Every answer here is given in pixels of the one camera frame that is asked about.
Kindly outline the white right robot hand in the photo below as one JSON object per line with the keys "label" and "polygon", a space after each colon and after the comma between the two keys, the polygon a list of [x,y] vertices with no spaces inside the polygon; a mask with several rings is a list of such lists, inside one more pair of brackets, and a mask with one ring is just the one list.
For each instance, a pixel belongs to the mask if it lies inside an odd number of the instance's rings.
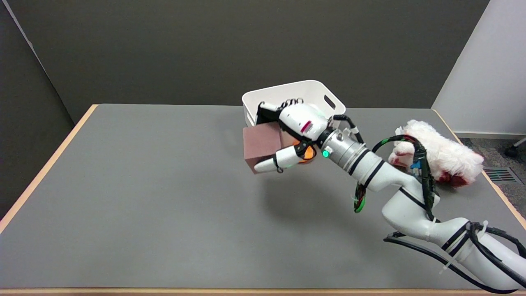
{"label": "white right robot hand", "polygon": [[301,103],[278,106],[261,102],[258,105],[256,123],[274,122],[299,143],[282,148],[270,159],[257,163],[254,166],[257,173],[282,173],[285,169],[295,166],[305,158],[308,147],[321,147],[327,136],[334,131],[329,118],[312,105]]}

